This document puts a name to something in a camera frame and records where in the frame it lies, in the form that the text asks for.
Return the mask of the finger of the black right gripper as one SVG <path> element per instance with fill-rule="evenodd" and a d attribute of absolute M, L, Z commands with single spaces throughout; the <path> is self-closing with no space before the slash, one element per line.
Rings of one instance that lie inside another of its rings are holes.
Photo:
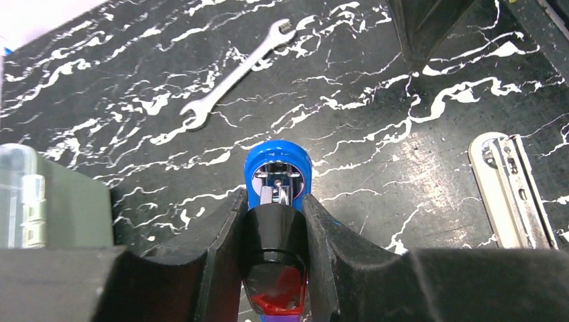
<path fill-rule="evenodd" d="M 421 70 L 475 0 L 388 0 L 403 59 Z"/>
<path fill-rule="evenodd" d="M 547 1 L 505 1 L 507 10 L 568 84 L 568 27 Z"/>

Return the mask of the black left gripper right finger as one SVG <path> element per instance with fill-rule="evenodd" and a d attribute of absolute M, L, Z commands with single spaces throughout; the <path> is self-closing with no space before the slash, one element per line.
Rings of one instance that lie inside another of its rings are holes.
<path fill-rule="evenodd" d="M 392 253 L 303 200 L 314 321 L 567 321 L 568 255 L 556 250 Z"/>

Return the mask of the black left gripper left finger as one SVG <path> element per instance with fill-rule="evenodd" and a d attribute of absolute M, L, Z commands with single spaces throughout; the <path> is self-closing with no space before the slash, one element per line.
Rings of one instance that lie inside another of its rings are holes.
<path fill-rule="evenodd" d="M 4 249 L 2 321 L 237 321 L 247 193 L 139 256 L 122 246 Z"/>

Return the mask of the blue stapler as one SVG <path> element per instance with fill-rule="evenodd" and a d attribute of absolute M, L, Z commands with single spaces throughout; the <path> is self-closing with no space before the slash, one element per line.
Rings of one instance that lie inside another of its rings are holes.
<path fill-rule="evenodd" d="M 300 321 L 309 274 L 303 197 L 311 192 L 311 159 L 302 147 L 271 140 L 247 155 L 248 211 L 240 245 L 240 273 L 261 321 Z"/>

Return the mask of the black silver stapler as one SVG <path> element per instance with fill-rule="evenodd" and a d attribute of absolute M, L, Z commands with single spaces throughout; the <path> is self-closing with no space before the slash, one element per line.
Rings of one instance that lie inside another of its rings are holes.
<path fill-rule="evenodd" d="M 468 157 L 498 247 L 557 250 L 521 137 L 480 134 Z"/>

